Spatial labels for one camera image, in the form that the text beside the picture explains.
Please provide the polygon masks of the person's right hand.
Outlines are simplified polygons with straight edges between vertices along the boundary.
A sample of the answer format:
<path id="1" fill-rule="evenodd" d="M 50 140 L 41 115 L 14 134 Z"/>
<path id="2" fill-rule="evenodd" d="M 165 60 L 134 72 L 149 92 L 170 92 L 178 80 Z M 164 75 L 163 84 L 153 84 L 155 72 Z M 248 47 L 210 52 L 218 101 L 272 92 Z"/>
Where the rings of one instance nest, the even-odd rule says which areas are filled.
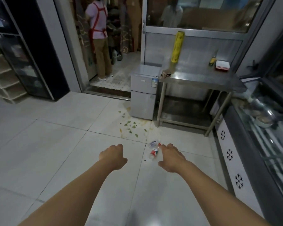
<path id="1" fill-rule="evenodd" d="M 184 155 L 173 145 L 161 145 L 162 160 L 167 163 L 167 167 L 162 167 L 170 173 L 180 174 L 187 160 Z"/>

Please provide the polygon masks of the person's left hand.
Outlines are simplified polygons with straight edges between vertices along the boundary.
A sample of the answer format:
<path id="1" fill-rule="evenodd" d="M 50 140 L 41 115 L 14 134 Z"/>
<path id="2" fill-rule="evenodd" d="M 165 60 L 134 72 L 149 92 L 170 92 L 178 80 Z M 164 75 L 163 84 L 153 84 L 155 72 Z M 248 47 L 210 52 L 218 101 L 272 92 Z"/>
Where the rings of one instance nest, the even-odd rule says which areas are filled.
<path id="1" fill-rule="evenodd" d="M 99 161 L 103 162 L 109 171 L 116 171 L 121 169 L 119 167 L 119 160 L 125 158 L 123 156 L 123 145 L 111 145 L 99 154 Z"/>

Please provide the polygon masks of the person's left forearm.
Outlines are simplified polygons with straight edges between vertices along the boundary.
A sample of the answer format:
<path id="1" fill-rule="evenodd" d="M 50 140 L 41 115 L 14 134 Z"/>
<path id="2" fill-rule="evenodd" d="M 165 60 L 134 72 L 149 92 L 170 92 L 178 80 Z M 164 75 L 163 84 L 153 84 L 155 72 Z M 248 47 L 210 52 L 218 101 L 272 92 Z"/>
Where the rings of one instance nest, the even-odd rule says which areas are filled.
<path id="1" fill-rule="evenodd" d="M 109 162 L 99 160 L 18 226 L 85 226 L 98 192 L 111 172 Z"/>

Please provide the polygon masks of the person's right forearm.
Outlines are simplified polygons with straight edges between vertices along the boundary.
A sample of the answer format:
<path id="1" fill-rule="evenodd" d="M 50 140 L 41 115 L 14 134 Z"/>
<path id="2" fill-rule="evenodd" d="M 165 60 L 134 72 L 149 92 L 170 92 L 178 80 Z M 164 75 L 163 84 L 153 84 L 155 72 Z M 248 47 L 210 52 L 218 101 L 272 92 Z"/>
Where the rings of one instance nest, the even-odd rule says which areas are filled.
<path id="1" fill-rule="evenodd" d="M 176 172 L 190 187 L 211 226 L 270 226 L 193 163 L 181 162 Z"/>

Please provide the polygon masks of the clear plastic bottle red label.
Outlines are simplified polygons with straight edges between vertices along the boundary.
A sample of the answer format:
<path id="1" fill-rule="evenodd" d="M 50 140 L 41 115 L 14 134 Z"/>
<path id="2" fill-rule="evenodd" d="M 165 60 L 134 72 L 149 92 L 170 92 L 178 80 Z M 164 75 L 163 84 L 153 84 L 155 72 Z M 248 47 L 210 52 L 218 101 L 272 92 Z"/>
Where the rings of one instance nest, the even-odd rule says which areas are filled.
<path id="1" fill-rule="evenodd" d="M 156 158 L 160 148 L 161 148 L 161 144 L 159 143 L 156 148 L 151 150 L 150 155 L 149 155 L 149 158 L 151 160 L 154 160 Z"/>

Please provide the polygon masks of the scattered green leaf scraps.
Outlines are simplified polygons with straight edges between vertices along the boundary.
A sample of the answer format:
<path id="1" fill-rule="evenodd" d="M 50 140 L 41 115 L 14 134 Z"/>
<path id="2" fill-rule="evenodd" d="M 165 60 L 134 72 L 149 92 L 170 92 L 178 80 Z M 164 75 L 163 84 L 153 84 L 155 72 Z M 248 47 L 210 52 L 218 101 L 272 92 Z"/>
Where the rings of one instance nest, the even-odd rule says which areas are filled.
<path id="1" fill-rule="evenodd" d="M 150 121 L 131 117 L 128 113 L 121 112 L 118 122 L 120 137 L 123 139 L 139 140 L 146 139 L 149 131 Z"/>

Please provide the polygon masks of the small grey refrigerator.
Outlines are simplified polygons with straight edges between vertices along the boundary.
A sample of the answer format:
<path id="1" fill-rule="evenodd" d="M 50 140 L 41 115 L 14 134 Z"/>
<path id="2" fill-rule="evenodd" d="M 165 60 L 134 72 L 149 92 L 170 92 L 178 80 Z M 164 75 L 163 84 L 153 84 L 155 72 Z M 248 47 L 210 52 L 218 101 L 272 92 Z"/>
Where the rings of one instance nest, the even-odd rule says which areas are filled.
<path id="1" fill-rule="evenodd" d="M 160 67 L 140 64 L 131 76 L 132 117 L 153 120 Z"/>

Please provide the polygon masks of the stainless steel work table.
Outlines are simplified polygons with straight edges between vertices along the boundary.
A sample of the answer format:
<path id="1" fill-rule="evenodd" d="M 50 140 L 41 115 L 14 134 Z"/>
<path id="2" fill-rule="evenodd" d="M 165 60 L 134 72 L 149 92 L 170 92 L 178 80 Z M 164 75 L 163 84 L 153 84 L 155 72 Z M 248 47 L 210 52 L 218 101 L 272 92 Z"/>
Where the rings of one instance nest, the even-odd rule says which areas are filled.
<path id="1" fill-rule="evenodd" d="M 227 73 L 220 72 L 207 65 L 189 65 L 182 61 L 174 64 L 170 61 L 170 58 L 164 58 L 160 73 L 164 69 L 170 69 L 172 74 L 169 78 L 158 78 L 158 81 L 162 83 L 162 90 L 155 122 L 156 127 L 159 127 L 164 122 L 181 125 L 203 130 L 205 131 L 204 136 L 208 137 L 234 93 L 244 93 L 247 89 L 235 73 L 231 71 Z M 189 89 L 199 88 L 210 91 L 210 94 L 206 96 L 205 104 L 174 96 L 168 96 L 165 99 L 168 85 L 184 86 Z M 222 92 L 226 92 L 227 95 L 217 110 L 215 117 L 211 120 L 207 105 L 214 91 L 219 91 L 217 100 Z"/>

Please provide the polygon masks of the brown crumpled cloth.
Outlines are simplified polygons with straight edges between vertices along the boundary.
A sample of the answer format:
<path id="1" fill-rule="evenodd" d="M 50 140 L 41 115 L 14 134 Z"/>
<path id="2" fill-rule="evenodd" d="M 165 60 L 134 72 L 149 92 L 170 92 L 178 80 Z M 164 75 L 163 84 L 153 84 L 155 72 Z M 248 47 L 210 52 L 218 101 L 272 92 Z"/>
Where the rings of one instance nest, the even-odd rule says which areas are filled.
<path id="1" fill-rule="evenodd" d="M 164 69 L 161 71 L 159 75 L 159 79 L 169 78 L 171 74 L 172 74 L 172 71 L 170 69 Z"/>

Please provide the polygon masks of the glass food display counter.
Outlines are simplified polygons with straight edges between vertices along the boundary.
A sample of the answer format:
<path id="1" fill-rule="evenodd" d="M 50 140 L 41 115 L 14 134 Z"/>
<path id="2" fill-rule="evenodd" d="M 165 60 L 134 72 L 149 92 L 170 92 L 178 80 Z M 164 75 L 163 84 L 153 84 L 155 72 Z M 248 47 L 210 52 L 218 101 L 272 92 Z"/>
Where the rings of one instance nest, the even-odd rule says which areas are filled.
<path id="1" fill-rule="evenodd" d="M 215 126 L 234 195 L 283 226 L 283 103 L 259 78 L 242 78 Z"/>

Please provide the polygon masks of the stack of white red plates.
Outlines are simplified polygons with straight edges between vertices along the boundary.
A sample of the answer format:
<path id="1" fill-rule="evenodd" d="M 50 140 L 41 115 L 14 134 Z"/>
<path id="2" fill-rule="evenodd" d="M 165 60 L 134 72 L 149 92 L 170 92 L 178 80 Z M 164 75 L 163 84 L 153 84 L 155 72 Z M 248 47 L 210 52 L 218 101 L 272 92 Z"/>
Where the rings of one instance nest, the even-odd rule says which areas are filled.
<path id="1" fill-rule="evenodd" d="M 217 60 L 215 62 L 215 69 L 219 71 L 229 71 L 230 70 L 230 63 L 227 61 Z"/>

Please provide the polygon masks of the small dark bottle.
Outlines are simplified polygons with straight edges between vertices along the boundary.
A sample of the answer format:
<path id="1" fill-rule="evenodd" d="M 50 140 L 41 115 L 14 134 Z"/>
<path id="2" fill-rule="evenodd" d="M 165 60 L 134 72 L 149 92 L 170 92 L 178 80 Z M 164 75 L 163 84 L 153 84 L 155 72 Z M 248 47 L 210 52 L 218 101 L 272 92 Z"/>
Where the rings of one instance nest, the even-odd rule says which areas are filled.
<path id="1" fill-rule="evenodd" d="M 214 64 L 215 64 L 215 62 L 216 62 L 216 56 L 217 56 L 217 54 L 218 54 L 218 50 L 219 49 L 217 49 L 217 50 L 215 50 L 214 51 L 214 53 L 212 54 L 212 57 L 211 57 L 211 59 L 210 59 L 210 61 L 209 61 L 209 66 L 213 66 Z"/>

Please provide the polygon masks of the yellow roll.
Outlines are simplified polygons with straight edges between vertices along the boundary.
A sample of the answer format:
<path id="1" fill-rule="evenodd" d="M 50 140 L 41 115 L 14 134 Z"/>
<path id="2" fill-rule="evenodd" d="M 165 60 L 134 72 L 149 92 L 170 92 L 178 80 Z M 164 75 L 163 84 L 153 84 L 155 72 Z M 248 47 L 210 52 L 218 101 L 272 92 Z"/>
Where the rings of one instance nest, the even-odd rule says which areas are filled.
<path id="1" fill-rule="evenodd" d="M 178 63 L 184 37 L 185 37 L 185 32 L 183 31 L 177 32 L 175 41 L 174 41 L 173 51 L 171 54 L 171 59 L 170 59 L 170 61 L 174 64 Z"/>

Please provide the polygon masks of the black glass display fridge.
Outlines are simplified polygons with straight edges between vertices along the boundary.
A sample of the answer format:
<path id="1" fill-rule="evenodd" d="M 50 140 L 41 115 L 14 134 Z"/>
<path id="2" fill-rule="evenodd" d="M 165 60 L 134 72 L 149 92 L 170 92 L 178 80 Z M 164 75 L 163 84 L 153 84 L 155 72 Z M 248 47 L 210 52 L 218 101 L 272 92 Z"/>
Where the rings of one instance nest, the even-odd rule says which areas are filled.
<path id="1" fill-rule="evenodd" d="M 36 0 L 0 0 L 0 51 L 28 95 L 58 101 L 70 92 Z"/>

